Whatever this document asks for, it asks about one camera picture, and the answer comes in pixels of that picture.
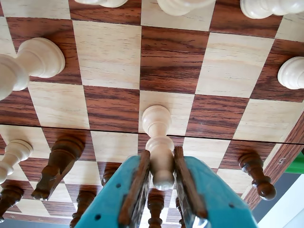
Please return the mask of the teal gripper finger with brown pad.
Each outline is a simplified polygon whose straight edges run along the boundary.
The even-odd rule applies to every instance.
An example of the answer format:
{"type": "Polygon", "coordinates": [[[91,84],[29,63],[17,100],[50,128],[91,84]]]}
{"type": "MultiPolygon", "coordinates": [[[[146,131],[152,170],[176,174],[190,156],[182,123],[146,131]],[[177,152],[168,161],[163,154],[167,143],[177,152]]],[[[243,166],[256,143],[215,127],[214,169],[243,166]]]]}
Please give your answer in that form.
{"type": "Polygon", "coordinates": [[[77,228],[138,228],[150,186],[150,152],[130,156],[84,212],[77,228]]]}
{"type": "Polygon", "coordinates": [[[204,162],[174,148],[175,180],[185,227],[256,228],[248,205],[204,162]]]}

